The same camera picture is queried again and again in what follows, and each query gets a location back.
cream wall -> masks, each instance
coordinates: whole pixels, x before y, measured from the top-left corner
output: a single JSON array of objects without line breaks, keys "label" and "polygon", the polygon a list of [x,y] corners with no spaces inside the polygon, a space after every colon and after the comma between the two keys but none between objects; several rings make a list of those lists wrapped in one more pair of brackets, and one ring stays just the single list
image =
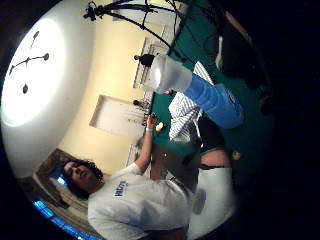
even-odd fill
[{"label": "cream wall", "polygon": [[[103,172],[112,174],[125,166],[131,140],[90,127],[89,123],[100,94],[129,102],[142,97],[141,90],[132,88],[138,64],[133,56],[141,52],[145,37],[155,38],[128,22],[114,22],[109,16],[92,24],[95,46],[86,92],[58,147],[75,157],[92,159]],[[148,27],[161,34],[161,26]]]}]

white cloth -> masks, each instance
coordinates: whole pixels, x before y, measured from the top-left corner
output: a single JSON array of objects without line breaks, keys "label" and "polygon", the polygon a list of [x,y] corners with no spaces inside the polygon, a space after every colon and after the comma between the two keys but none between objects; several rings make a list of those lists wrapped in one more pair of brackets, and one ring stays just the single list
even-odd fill
[{"label": "white cloth", "polygon": [[[208,72],[200,62],[195,64],[193,73],[213,85]],[[190,98],[178,92],[169,105],[169,111],[172,117],[170,141],[189,142],[191,138],[189,124],[198,120],[202,110]]]},{"label": "white cloth", "polygon": [[148,230],[188,225],[190,199],[172,181],[148,179],[132,163],[90,195],[88,221],[107,239],[138,239]]}]

raised arm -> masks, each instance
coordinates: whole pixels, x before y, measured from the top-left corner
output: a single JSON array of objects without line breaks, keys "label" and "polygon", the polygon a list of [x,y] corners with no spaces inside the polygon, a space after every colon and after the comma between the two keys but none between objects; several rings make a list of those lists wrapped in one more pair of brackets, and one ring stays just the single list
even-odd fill
[{"label": "raised arm", "polygon": [[153,129],[157,122],[156,116],[148,116],[147,128],[143,139],[142,149],[140,156],[137,158],[135,163],[141,169],[142,174],[146,171],[151,160],[151,150],[152,150],[152,139],[153,139]]}]

white t-shirt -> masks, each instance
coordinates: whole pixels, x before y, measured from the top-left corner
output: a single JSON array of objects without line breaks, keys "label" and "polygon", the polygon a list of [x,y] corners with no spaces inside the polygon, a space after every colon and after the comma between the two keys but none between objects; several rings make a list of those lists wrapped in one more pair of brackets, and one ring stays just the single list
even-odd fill
[{"label": "white t-shirt", "polygon": [[139,239],[148,230],[187,226],[191,198],[170,180],[154,181],[132,163],[89,197],[88,221],[106,239]]}]

man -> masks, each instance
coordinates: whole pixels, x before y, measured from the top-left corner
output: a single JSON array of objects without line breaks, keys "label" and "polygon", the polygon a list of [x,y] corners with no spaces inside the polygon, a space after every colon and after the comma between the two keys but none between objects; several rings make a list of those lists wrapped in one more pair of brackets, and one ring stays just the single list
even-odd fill
[{"label": "man", "polygon": [[[71,160],[63,167],[71,192],[88,199],[89,223],[106,239],[148,239],[152,231],[175,230],[188,225],[192,191],[179,182],[153,181],[142,176],[150,163],[156,121],[155,116],[148,117],[137,160],[105,181],[91,162]],[[228,156],[221,148],[211,151],[206,146],[204,151],[200,164],[203,171],[230,167]]]},{"label": "man", "polygon": [[143,54],[142,56],[135,55],[134,60],[139,60],[139,62],[146,67],[151,67],[154,59],[152,54]]}]

